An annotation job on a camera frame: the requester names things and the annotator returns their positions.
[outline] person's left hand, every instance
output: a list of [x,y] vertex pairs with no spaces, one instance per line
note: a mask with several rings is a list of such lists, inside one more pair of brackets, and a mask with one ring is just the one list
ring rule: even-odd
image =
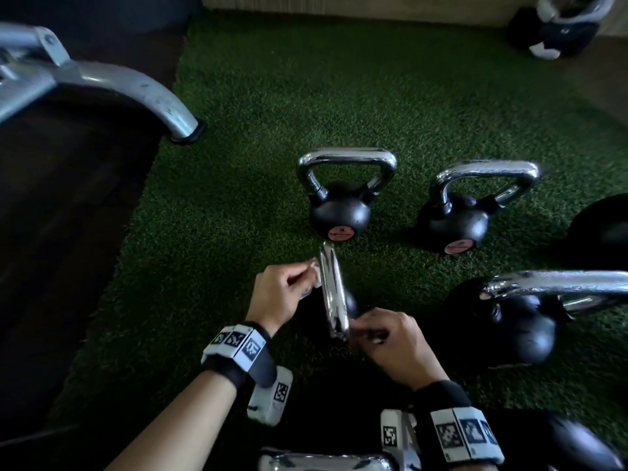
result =
[[268,266],[255,277],[246,320],[257,322],[272,337],[296,311],[302,295],[317,280],[312,260]]

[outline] dark floor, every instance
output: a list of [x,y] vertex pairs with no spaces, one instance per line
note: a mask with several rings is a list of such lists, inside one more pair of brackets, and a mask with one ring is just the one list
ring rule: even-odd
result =
[[[75,59],[171,87],[184,26]],[[40,428],[113,272],[162,124],[112,95],[55,92],[0,125],[0,442]]]

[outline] hand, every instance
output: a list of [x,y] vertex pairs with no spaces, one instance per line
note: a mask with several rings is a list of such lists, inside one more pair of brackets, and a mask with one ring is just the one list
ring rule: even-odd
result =
[[[449,380],[414,318],[403,312],[375,308],[350,322],[350,338],[390,378],[413,391]],[[388,337],[374,343],[373,335]]]
[[257,322],[272,337],[296,311],[302,295],[317,280],[312,260],[268,266],[255,277],[246,320]]

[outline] rubber foot cap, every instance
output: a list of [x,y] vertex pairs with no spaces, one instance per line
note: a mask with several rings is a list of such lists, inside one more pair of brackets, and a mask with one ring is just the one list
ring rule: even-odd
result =
[[170,137],[170,142],[179,146],[188,146],[198,141],[200,139],[200,136],[203,135],[203,132],[205,132],[205,128],[207,127],[207,124],[205,123],[204,120],[201,120],[198,117],[195,117],[195,119],[199,122],[199,125],[197,126],[196,129],[194,129],[194,132],[192,132],[192,134],[188,135],[187,137],[184,137],[183,139],[176,139],[174,137]]

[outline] artificial turf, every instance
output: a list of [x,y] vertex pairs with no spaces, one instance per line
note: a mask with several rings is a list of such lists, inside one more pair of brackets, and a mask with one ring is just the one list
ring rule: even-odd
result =
[[[53,454],[81,469],[102,468],[189,383],[207,342],[244,317],[257,272],[317,252],[294,174],[304,153],[372,146],[397,155],[371,226],[337,253],[361,310],[403,310],[420,322],[467,278],[559,268],[547,246],[578,210],[628,184],[624,127],[582,100],[559,64],[515,51],[498,30],[208,13],[190,27],[175,91],[207,132],[191,147],[162,145],[51,416],[80,425]],[[534,160],[546,174],[493,219],[481,249],[441,257],[408,244],[400,232],[416,220],[430,178],[475,158]],[[317,170],[323,181],[372,173]],[[457,185],[475,195],[495,187]],[[482,407],[559,410],[626,453],[625,314],[570,324],[542,365],[450,370]],[[263,443],[322,451],[312,446],[361,433],[370,438],[357,441],[377,451],[379,412],[403,406],[402,391],[296,324],[272,352],[294,372],[284,421],[270,434],[246,419],[240,397],[210,462],[244,459]],[[325,412],[334,420],[327,427]],[[323,444],[303,444],[308,432]]]

